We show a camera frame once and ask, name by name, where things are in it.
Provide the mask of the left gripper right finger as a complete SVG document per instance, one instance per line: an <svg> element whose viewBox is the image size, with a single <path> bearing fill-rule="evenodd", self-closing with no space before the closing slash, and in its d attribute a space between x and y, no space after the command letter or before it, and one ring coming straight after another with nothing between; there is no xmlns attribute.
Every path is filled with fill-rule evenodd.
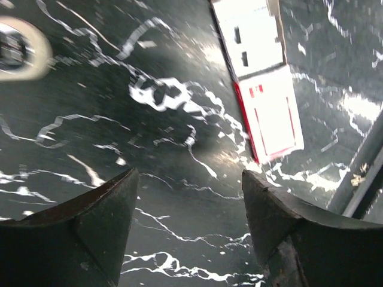
<svg viewBox="0 0 383 287"><path fill-rule="evenodd" d="M269 286L382 286L382 225L348 218L242 172L256 261Z"/></svg>

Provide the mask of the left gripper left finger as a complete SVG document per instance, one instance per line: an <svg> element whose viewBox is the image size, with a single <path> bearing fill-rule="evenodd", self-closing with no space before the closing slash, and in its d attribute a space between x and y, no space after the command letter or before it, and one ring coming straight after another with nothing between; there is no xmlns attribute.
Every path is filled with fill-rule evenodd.
<svg viewBox="0 0 383 287"><path fill-rule="evenodd" d="M21 220L1 222L2 286L117 286L139 185L136 169Z"/></svg>

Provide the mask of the red white staple box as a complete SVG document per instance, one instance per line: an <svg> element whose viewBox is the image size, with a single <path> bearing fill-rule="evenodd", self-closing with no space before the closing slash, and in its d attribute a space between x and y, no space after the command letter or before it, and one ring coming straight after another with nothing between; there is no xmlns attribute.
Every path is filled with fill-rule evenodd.
<svg viewBox="0 0 383 287"><path fill-rule="evenodd" d="M259 164L305 147L279 1L211 1Z"/></svg>

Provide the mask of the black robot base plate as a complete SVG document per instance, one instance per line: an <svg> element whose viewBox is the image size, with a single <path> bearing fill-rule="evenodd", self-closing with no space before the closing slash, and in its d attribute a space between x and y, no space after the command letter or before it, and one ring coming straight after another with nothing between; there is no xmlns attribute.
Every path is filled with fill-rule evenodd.
<svg viewBox="0 0 383 287"><path fill-rule="evenodd" d="M382 113L362 140L346 174L326 208L339 215L360 219L382 181Z"/></svg>

